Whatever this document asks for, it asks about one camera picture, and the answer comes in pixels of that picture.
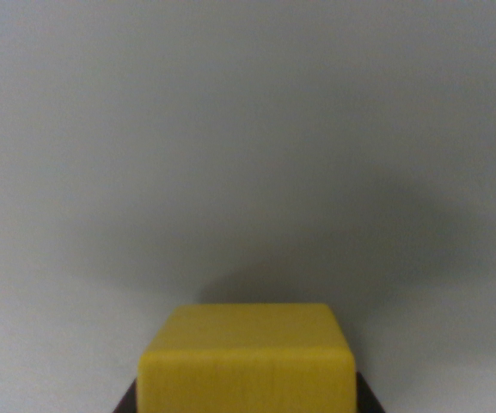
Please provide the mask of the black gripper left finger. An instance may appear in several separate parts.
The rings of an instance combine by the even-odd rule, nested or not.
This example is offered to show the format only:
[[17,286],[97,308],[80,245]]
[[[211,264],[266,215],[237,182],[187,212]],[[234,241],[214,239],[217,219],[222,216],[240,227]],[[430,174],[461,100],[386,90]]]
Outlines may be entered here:
[[137,413],[137,381],[134,379],[113,413]]

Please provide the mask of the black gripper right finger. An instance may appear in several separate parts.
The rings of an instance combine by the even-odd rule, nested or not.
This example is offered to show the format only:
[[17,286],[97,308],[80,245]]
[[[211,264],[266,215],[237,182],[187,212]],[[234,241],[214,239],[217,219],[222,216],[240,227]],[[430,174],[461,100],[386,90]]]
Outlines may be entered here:
[[385,413],[361,372],[356,373],[358,413]]

